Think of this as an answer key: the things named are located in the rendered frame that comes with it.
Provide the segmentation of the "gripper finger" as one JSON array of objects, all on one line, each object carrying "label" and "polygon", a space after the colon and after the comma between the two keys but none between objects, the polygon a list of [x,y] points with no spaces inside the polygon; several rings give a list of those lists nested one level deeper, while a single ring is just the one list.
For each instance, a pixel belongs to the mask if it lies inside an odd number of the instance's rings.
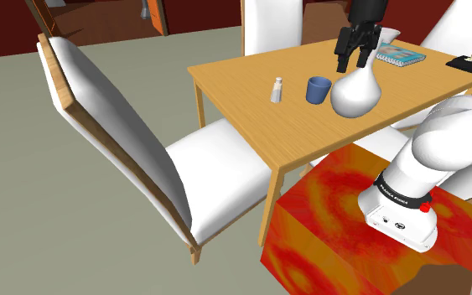
[{"label": "gripper finger", "polygon": [[356,66],[364,68],[371,52],[376,49],[381,35],[382,26],[378,24],[360,24],[358,27],[358,46],[360,55]]},{"label": "gripper finger", "polygon": [[343,27],[340,30],[340,35],[335,46],[335,54],[338,56],[337,72],[346,72],[350,55],[356,48],[355,29],[352,27]]}]

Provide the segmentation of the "wooden doorway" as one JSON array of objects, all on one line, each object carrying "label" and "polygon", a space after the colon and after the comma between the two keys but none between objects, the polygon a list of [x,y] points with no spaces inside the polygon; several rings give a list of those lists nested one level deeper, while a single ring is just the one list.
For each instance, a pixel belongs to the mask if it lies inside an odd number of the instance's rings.
[{"label": "wooden doorway", "polygon": [[163,0],[24,0],[41,31],[76,44],[167,35]]}]

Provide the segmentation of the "glass salt shaker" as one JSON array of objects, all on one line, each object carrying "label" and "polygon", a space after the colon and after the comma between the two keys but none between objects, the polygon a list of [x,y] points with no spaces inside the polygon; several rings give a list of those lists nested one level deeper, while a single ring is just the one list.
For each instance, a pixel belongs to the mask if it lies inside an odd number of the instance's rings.
[{"label": "glass salt shaker", "polygon": [[273,103],[278,103],[282,99],[282,91],[283,91],[283,78],[282,77],[277,77],[273,88],[272,88],[272,94],[271,94],[271,102]]}]

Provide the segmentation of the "blue cup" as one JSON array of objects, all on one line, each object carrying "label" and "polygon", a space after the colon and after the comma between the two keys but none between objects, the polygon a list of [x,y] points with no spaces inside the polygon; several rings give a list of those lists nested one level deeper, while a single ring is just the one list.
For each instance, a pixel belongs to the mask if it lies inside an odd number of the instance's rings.
[{"label": "blue cup", "polygon": [[321,104],[327,96],[332,81],[322,76],[313,76],[309,78],[306,90],[306,101],[311,104]]}]

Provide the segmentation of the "wooden dining table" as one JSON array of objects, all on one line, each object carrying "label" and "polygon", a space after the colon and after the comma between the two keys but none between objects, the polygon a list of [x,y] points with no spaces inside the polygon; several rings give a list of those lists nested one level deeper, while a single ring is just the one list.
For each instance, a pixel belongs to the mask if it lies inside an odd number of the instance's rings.
[{"label": "wooden dining table", "polygon": [[[373,72],[381,99],[364,116],[347,119],[329,101],[306,101],[308,80],[341,78],[336,71],[336,42],[281,49],[188,68],[194,79],[198,116],[202,95],[245,138],[272,170],[258,244],[262,246],[286,173],[355,140],[391,125],[441,100],[472,88],[472,74],[448,67],[451,55],[395,41],[426,59],[406,67],[375,60]],[[282,99],[271,102],[277,77],[283,78]]]}]

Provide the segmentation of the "blue spiral notebook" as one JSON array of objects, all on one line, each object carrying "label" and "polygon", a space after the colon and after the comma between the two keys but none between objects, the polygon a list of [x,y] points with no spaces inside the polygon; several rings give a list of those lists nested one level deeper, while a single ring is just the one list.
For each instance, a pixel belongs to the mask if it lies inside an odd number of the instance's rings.
[{"label": "blue spiral notebook", "polygon": [[419,54],[408,49],[403,49],[392,44],[382,43],[376,57],[391,65],[404,67],[426,59],[425,54]]}]

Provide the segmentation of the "white long-necked vase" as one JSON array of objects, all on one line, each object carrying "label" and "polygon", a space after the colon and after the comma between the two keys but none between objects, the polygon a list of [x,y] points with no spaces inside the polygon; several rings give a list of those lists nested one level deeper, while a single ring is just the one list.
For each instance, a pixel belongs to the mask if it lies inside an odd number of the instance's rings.
[{"label": "white long-necked vase", "polygon": [[366,65],[357,67],[338,79],[332,86],[330,101],[334,111],[347,118],[356,118],[369,112],[381,98],[381,88],[373,74],[372,66],[381,43],[391,43],[401,32],[383,28],[375,49],[369,54]]}]

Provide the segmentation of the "red orange patterned robot stand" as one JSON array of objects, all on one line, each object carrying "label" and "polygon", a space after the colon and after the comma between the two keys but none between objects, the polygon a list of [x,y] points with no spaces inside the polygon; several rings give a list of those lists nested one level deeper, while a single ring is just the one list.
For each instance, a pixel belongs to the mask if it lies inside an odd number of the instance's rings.
[{"label": "red orange patterned robot stand", "polygon": [[277,201],[261,262],[291,295],[470,295],[472,204],[432,190],[438,239],[424,253],[365,222],[357,197],[388,164],[349,144]]}]

